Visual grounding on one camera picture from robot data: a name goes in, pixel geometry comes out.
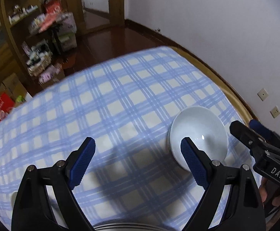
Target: wall switch plate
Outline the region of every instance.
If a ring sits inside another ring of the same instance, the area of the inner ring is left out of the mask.
[[[273,118],[276,118],[280,114],[280,111],[279,111],[278,107],[276,106],[270,111],[270,113],[273,116]]]
[[[259,98],[264,101],[268,97],[268,93],[265,89],[261,89],[260,92],[257,93]]]

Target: door frame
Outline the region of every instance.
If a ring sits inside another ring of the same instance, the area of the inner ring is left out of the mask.
[[[61,0],[61,1],[62,1],[63,8],[67,9],[67,0]],[[125,25],[124,0],[109,0],[109,15],[110,15],[109,24],[101,25],[90,29],[82,29],[80,34],[83,35],[91,32],[96,32],[113,26],[124,26]]]

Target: white bowl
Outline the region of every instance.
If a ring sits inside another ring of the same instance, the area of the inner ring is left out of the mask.
[[[223,162],[227,156],[227,132],[219,117],[207,108],[192,106],[181,111],[172,123],[169,136],[175,160],[187,171],[190,169],[181,153],[181,141],[185,137],[190,137],[211,160]]]

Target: checkered tablecloth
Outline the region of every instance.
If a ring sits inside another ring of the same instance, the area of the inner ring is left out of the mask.
[[[209,78],[167,47],[106,61],[36,95],[0,122],[4,223],[11,224],[11,195],[27,166],[52,166],[89,136],[96,153],[73,193],[91,224],[140,222],[181,230],[203,188],[173,160],[166,138],[174,117],[191,105],[211,109],[227,131],[241,120]],[[226,165],[253,162],[231,135],[229,144]],[[226,200],[225,190],[214,224]]]

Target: wooden baseboard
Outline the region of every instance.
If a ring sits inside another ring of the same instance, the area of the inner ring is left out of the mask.
[[[235,94],[235,96],[240,100],[240,102],[248,110],[248,112],[253,117],[253,119],[257,120],[257,117],[254,114],[254,112],[252,111],[252,109],[245,102],[245,100],[236,92],[236,90],[224,78],[222,78],[221,75],[219,75],[214,69],[212,69],[207,63],[205,63],[199,57],[197,57],[196,55],[191,53],[188,49],[182,47],[181,45],[179,45],[175,41],[171,40],[170,38],[167,38],[167,37],[159,34],[158,32],[155,32],[154,30],[152,30],[148,27],[145,27],[145,26],[143,26],[139,23],[136,23],[134,21],[131,21],[129,19],[125,20],[125,26],[130,28],[130,29],[133,29],[133,30],[137,31],[138,33],[144,35],[147,38],[153,39],[155,41],[158,40],[161,44],[163,44],[165,46],[177,47],[177,48],[183,50],[184,52],[187,52],[189,55],[191,55],[192,57],[194,57],[198,61],[200,61],[205,67],[207,67],[209,70],[211,70],[219,79],[221,79],[230,88],[230,90]]]
[[[110,14],[104,11],[100,11],[100,10],[96,10],[96,9],[92,9],[92,8],[84,8],[85,11],[93,13],[95,15],[98,15],[100,17],[106,18],[106,19],[110,19]]]

